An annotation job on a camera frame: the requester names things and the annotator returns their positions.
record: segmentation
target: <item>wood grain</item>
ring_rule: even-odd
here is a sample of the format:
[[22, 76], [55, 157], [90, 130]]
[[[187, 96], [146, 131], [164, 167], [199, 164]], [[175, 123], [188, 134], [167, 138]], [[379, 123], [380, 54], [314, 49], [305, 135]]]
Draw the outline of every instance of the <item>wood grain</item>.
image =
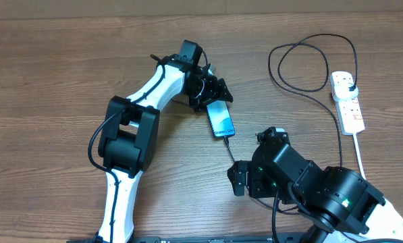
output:
[[[176, 53], [184, 39], [204, 47], [234, 96], [235, 158], [249, 160], [254, 133], [277, 126], [305, 158], [338, 165], [330, 116], [280, 90], [267, 73], [273, 47], [319, 32], [342, 34], [356, 45], [366, 174], [403, 216], [403, 12], [0, 21], [0, 242], [94, 235], [106, 187], [105, 175], [88, 162], [89, 138], [113, 95], [130, 95], [153, 75], [149, 54]], [[345, 41], [309, 43], [325, 51], [331, 71], [354, 72]], [[273, 56], [274, 70], [285, 51]], [[299, 47], [281, 71], [291, 84], [314, 88], [325, 78], [323, 65], [319, 53]], [[312, 95], [335, 110], [328, 87]], [[138, 191], [137, 236], [269, 234], [270, 211], [233, 195], [230, 158], [204, 113], [168, 104], [158, 139]], [[342, 142], [344, 165], [358, 169], [351, 137]], [[299, 216], [277, 220], [280, 232], [309, 225]]]
[[403, 11], [403, 0], [0, 0], [0, 20]]

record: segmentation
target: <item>phone screen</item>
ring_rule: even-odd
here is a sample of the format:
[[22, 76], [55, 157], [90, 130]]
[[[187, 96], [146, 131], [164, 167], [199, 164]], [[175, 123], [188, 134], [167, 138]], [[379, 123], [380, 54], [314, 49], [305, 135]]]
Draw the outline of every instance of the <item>phone screen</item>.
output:
[[236, 133], [225, 101], [215, 101], [207, 105], [207, 115], [216, 138], [233, 136]]

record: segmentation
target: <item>extension cord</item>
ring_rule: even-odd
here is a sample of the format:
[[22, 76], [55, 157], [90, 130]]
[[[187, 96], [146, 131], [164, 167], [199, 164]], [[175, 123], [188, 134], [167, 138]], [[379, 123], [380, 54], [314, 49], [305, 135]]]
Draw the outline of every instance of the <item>extension cord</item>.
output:
[[357, 143], [357, 134], [365, 129], [365, 124], [363, 122], [362, 111], [360, 109], [358, 99], [357, 97], [353, 97], [355, 92], [350, 92], [348, 90], [349, 85], [354, 84], [352, 75], [348, 72], [334, 72], [330, 76], [330, 84], [333, 99], [335, 99], [335, 97], [337, 98], [338, 94], [343, 94], [339, 101], [335, 99], [341, 131], [343, 135], [353, 136], [360, 174], [364, 179], [366, 179], [363, 171], [363, 164], [360, 158], [360, 149]]

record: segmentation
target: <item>green light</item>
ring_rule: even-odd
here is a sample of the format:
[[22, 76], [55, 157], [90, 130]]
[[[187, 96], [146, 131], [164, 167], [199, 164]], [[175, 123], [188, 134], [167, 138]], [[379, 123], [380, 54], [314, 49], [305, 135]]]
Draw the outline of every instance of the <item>green light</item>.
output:
[[347, 198], [345, 198], [345, 200], [342, 201], [342, 205], [344, 207], [348, 207], [348, 205], [350, 205], [350, 201]]

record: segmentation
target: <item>robotic hand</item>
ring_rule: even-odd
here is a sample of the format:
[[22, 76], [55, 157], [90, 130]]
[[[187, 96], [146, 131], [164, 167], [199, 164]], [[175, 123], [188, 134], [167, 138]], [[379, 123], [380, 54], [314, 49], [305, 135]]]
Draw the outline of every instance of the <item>robotic hand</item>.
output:
[[[160, 110], [179, 93], [189, 96], [189, 106], [203, 111], [214, 101], [233, 101], [225, 81], [214, 76], [215, 68], [198, 66], [203, 50], [185, 40], [179, 54], [159, 59], [155, 75], [126, 99], [113, 97], [104, 123], [95, 132], [89, 146], [89, 159], [106, 171], [107, 200], [103, 224], [91, 240], [78, 242], [127, 243], [134, 233], [132, 221], [140, 177], [149, 168], [155, 154]], [[137, 134], [119, 129], [119, 125], [138, 127]], [[91, 156], [91, 146], [101, 131], [99, 156], [103, 166]]]
[[[296, 204], [314, 222], [300, 242], [403, 242], [403, 218], [359, 174], [343, 167], [321, 170], [290, 146], [283, 129], [269, 128], [257, 138], [252, 161], [237, 161], [228, 169], [234, 194], [244, 196], [247, 186], [253, 198], [277, 196], [276, 204]], [[275, 231], [273, 240], [279, 242]]]

